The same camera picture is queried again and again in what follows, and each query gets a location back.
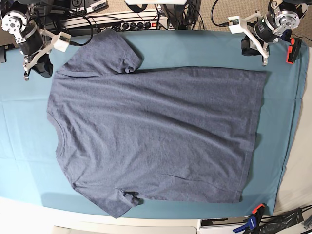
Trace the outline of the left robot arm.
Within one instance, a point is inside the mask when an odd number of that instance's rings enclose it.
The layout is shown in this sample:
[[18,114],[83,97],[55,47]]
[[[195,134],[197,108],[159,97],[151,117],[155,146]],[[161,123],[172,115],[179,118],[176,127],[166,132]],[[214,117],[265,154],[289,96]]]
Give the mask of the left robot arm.
[[258,48],[250,36],[246,35],[241,41],[241,52],[244,56],[258,56],[263,50],[270,54],[269,45],[279,41],[290,43],[286,52],[286,63],[293,65],[299,55],[302,39],[292,36],[301,19],[304,18],[311,2],[271,0],[267,13],[255,10],[253,15],[245,18],[248,32],[259,42]]

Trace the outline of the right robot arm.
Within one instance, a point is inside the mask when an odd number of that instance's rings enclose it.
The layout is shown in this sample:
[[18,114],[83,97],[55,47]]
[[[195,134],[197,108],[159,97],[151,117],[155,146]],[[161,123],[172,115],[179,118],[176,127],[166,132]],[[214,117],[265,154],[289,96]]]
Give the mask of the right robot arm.
[[31,71],[44,78],[50,78],[53,65],[49,54],[35,58],[47,46],[46,36],[40,14],[34,4],[22,4],[17,0],[0,2],[1,27],[3,31],[13,35],[21,54],[24,56],[24,79],[29,80]]

